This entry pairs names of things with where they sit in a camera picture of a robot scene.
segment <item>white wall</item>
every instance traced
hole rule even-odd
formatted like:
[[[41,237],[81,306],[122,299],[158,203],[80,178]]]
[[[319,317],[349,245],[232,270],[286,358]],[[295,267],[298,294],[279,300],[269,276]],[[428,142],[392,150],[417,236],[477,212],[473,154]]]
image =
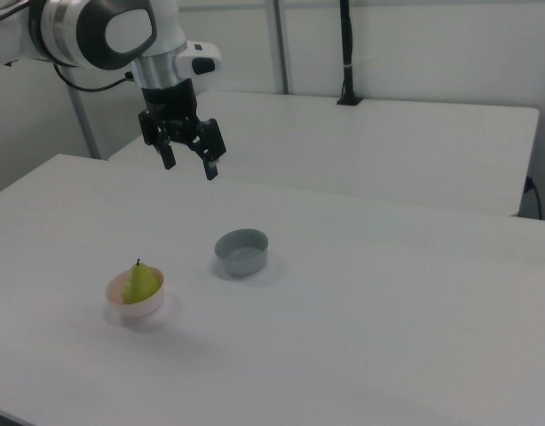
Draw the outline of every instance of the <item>white wall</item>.
[[[336,0],[284,1],[295,94],[339,96],[343,71],[337,5]],[[541,110],[530,173],[537,179],[545,216],[545,3],[382,0],[353,8],[352,21],[360,95]],[[532,193],[522,212],[536,217]]]
[[[215,43],[224,59],[221,71],[194,81],[198,92],[279,91],[280,76],[273,64],[264,0],[180,0],[178,4],[180,25],[187,38]],[[118,80],[123,72],[76,70],[74,74],[79,84],[97,87]],[[145,104],[134,84],[105,93],[82,94],[82,98],[101,158],[108,158],[140,134],[138,114]]]
[[[89,156],[65,84],[43,62],[0,67],[0,191],[56,154]]]

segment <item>black stand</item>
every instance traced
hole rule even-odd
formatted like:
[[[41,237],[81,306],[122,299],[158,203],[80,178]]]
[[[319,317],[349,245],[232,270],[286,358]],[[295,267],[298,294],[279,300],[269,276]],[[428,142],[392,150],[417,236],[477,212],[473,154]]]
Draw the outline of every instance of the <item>black stand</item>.
[[[353,67],[351,55],[353,54],[353,33],[351,31],[350,1],[340,0],[340,14],[342,16],[342,45],[344,52],[344,91],[337,105],[356,106],[363,98],[355,96],[353,91]]]

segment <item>pear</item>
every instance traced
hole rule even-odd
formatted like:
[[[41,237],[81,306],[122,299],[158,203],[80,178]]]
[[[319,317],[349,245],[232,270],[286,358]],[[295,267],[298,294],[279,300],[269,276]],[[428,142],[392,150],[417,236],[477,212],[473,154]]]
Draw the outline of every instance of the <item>pear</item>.
[[[140,259],[130,268],[130,275],[122,288],[122,301],[126,304],[136,304],[146,300],[160,288],[161,283],[152,273],[147,264],[141,264]]]

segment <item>black cable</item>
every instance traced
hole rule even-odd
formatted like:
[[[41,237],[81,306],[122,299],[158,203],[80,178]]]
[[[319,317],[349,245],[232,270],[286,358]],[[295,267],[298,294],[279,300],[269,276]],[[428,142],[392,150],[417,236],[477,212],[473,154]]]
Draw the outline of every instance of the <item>black cable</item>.
[[[112,84],[109,84],[108,86],[104,86],[104,87],[98,87],[97,89],[87,89],[87,88],[84,88],[84,87],[80,87],[76,84],[73,84],[71,83],[62,73],[61,71],[59,71],[59,67],[57,64],[53,64],[53,69],[56,70],[56,73],[58,73],[59,75],[59,78],[63,81],[63,83],[67,84],[69,87],[71,87],[72,89],[76,89],[77,91],[84,91],[86,93],[97,93],[97,92],[100,92],[100,91],[108,91],[109,89],[113,89],[115,86],[118,86],[119,84],[123,84],[123,83],[126,83],[126,82],[129,82],[131,81],[131,78],[130,78],[130,73],[128,73],[125,78],[122,78],[121,80],[118,80]]]
[[[537,198],[537,209],[539,211],[539,220],[542,220],[541,197],[539,196],[537,185],[534,182],[531,182],[531,189],[535,191],[535,197]]]
[[[4,14],[0,15],[0,21],[11,17],[14,13],[16,13],[18,11],[21,11],[22,9],[26,9],[29,6],[30,6],[30,2],[25,2],[24,4],[20,4],[18,6],[15,6],[15,7],[11,8],[7,13],[4,13]]]
[[[351,23],[350,23],[350,46],[351,46],[351,54],[353,54],[353,27],[351,26]],[[344,94],[345,94],[345,78],[344,78],[344,82],[342,83],[342,98],[344,97]]]

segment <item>pink bowl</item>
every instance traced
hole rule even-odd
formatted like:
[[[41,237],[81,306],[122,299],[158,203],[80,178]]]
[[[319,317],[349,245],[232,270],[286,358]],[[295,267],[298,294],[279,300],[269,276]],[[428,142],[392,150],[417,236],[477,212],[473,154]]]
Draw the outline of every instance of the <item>pink bowl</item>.
[[[162,272],[159,269],[151,266],[149,266],[149,268],[161,283],[161,286],[156,293],[141,302],[126,304],[122,301],[122,288],[129,278],[130,270],[119,273],[111,282],[109,282],[107,290],[105,291],[105,296],[107,297],[109,304],[111,304],[122,317],[144,317],[145,315],[156,311],[164,301],[164,275],[162,275]]]

